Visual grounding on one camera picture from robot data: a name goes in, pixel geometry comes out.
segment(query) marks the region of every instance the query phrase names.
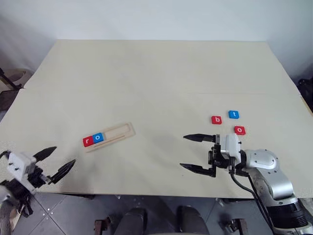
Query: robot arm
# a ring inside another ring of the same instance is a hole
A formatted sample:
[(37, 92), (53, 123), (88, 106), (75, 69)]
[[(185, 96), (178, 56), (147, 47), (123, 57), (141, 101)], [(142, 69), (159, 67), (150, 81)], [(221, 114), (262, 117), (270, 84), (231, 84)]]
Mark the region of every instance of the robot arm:
[(4, 180), (0, 183), (0, 204), (10, 204), (22, 209), (23, 205), (28, 208), (29, 214), (32, 209), (29, 204), (29, 196), (36, 193), (36, 188), (40, 188), (44, 184), (57, 183), (61, 180), (74, 166), (75, 160), (62, 166), (53, 176), (43, 175), (43, 170), (36, 166), (36, 163), (44, 160), (56, 147), (46, 148), (34, 156), (25, 153), (15, 154), (10, 151), (4, 151), (0, 157), (5, 156), (8, 160), (7, 170), (13, 175), (11, 181)]
[[(240, 149), (236, 134), (188, 135), (192, 141), (210, 141), (214, 146), (209, 151), (209, 169), (192, 164), (181, 164), (194, 173), (216, 177), (216, 168), (227, 169), (234, 182), (254, 196), (262, 215), (276, 235), (313, 235), (313, 226), (306, 220), (292, 183), (279, 168), (278, 158), (266, 149)], [(248, 177), (252, 190), (241, 185), (235, 175)]]

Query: table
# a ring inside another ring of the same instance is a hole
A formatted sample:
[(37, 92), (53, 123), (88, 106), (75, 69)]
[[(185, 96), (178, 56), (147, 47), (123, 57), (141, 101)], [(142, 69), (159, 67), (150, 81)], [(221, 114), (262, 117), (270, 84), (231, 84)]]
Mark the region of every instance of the table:
[[(40, 191), (250, 198), (222, 169), (214, 179), (179, 165), (208, 166), (212, 146), (183, 135), (243, 125), (242, 149), (273, 151), (296, 195), (313, 197), (313, 116), (264, 42), (58, 40), (24, 88), (0, 123), (1, 150), (58, 146), (39, 163), (46, 174), (77, 160)], [(135, 136), (84, 152), (83, 137), (123, 122)]]

